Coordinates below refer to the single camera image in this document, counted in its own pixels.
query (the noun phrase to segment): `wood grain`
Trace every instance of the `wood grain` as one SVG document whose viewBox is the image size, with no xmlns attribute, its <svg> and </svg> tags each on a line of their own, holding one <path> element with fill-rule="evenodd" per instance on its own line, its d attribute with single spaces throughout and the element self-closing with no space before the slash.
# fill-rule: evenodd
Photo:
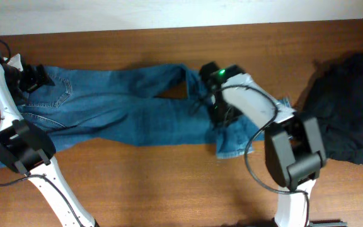
<svg viewBox="0 0 363 227">
<path fill-rule="evenodd" d="M 72 69 L 132 69 L 209 61 L 237 63 L 265 90 L 298 103 L 329 59 L 363 52 L 363 20 L 1 37 L 29 63 Z M 185 95 L 183 86 L 166 96 Z M 275 186 L 255 143 L 253 168 Z M 277 195 L 258 186 L 242 158 L 215 146 L 136 148 L 94 139 L 57 154 L 68 184 L 101 226 L 220 226 L 271 219 Z M 19 177 L 0 169 L 0 182 Z M 363 226 L 363 166 L 330 160 L 311 196 L 311 219 Z M 59 226 L 29 182 L 0 188 L 0 226 Z"/>
</svg>

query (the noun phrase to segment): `denim fabric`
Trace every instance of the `denim fabric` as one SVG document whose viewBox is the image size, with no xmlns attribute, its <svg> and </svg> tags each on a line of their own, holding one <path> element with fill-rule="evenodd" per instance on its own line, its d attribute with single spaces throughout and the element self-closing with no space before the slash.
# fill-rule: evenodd
<svg viewBox="0 0 363 227">
<path fill-rule="evenodd" d="M 49 133 L 57 151 L 100 137 L 135 146 L 216 143 L 218 158 L 232 158 L 243 154 L 258 130 L 246 117 L 215 129 L 205 105 L 192 115 L 206 90 L 198 74 L 182 64 L 131 71 L 45 69 L 55 86 L 25 93 L 18 110 Z M 156 97 L 183 81 L 188 98 Z"/>
</svg>

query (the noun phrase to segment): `white backdrop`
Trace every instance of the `white backdrop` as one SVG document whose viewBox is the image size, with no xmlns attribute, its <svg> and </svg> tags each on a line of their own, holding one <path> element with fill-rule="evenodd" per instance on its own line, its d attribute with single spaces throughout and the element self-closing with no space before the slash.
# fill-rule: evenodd
<svg viewBox="0 0 363 227">
<path fill-rule="evenodd" d="M 0 35 L 363 18 L 363 0 L 0 0 Z"/>
</svg>

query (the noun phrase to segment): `wooden table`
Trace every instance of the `wooden table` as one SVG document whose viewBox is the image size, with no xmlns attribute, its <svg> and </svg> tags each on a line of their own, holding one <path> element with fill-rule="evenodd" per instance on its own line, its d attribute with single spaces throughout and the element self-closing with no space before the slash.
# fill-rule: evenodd
<svg viewBox="0 0 363 227">
<path fill-rule="evenodd" d="M 363 20 L 1 37 L 32 64 L 133 69 L 209 61 L 239 64 L 271 95 L 300 106 L 329 59 L 363 51 Z M 181 97 L 179 86 L 165 96 Z M 275 186 L 263 143 L 250 161 Z M 218 160 L 214 145 L 136 148 L 95 139 L 56 155 L 82 205 L 101 226 L 220 226 L 271 219 L 277 195 L 255 183 L 243 158 Z M 0 169 L 0 182 L 20 177 Z M 330 160 L 311 195 L 311 219 L 363 226 L 363 166 Z M 60 226 L 30 182 L 0 188 L 0 226 Z"/>
</svg>

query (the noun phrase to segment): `denim pants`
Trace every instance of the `denim pants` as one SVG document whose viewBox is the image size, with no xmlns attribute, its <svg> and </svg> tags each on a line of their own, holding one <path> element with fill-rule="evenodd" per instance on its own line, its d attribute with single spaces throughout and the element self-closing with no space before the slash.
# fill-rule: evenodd
<svg viewBox="0 0 363 227">
<path fill-rule="evenodd" d="M 99 137 L 135 146 L 216 143 L 218 158 L 233 158 L 258 130 L 245 116 L 214 128 L 205 105 L 192 114 L 206 89 L 197 72 L 183 64 L 131 71 L 45 69 L 55 86 L 24 93 L 26 101 L 17 107 L 49 134 L 57 151 Z M 188 98 L 157 97 L 184 81 Z"/>
</svg>

